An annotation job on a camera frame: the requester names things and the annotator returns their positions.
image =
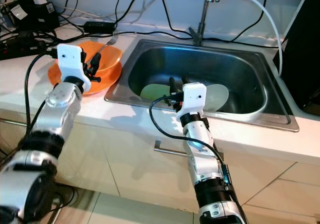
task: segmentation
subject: faucet handle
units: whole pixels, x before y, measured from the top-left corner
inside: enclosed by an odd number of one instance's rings
[[[192,39],[193,39],[193,44],[197,45],[197,46],[201,46],[202,44],[202,37],[199,36],[191,27],[188,28]]]

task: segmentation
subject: stainless steel sink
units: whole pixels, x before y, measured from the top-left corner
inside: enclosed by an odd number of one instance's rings
[[[258,52],[231,50],[142,39],[125,63],[121,77],[105,100],[148,107],[139,95],[148,84],[169,84],[182,77],[229,90],[226,104],[207,117],[297,132],[298,124],[281,93],[265,57]],[[171,110],[165,104],[157,108]]]

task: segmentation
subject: white hose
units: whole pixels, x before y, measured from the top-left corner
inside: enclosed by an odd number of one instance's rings
[[[265,13],[265,15],[269,18],[272,27],[274,29],[275,35],[276,35],[276,40],[279,46],[279,76],[281,76],[282,74],[282,66],[283,66],[283,58],[282,58],[282,48],[281,48],[281,40],[280,40],[280,36],[279,36],[279,32],[278,29],[276,27],[276,24],[274,22],[274,20],[272,19],[270,13],[267,11],[267,9],[257,0],[250,0],[252,2],[254,2],[255,4],[257,4]]]

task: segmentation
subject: power adapter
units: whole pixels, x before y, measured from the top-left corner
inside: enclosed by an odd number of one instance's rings
[[[113,22],[87,21],[82,27],[85,33],[112,34],[115,30]]]

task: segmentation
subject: floor tile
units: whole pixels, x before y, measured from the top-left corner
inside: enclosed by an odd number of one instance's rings
[[[320,221],[312,216],[269,210],[251,205],[244,205],[243,210],[250,224],[317,224],[317,221]],[[193,224],[200,224],[196,213]]]
[[[88,224],[193,224],[193,214],[101,193]]]
[[[77,188],[76,192],[76,202],[71,202],[71,206],[61,210],[55,224],[88,224],[100,192],[81,188]],[[48,214],[41,224],[48,223],[50,216]]]

